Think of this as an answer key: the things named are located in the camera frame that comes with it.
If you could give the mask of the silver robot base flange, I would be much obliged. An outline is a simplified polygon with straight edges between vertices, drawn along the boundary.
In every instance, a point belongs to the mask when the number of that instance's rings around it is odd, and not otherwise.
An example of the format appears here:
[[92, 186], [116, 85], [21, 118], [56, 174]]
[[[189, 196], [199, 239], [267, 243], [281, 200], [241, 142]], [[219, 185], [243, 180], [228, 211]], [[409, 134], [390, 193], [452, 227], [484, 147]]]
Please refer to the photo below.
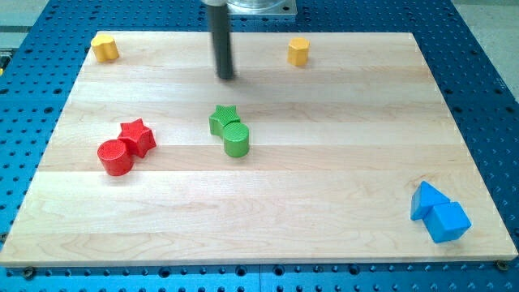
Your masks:
[[233, 15], [296, 15], [296, 0], [228, 0]]

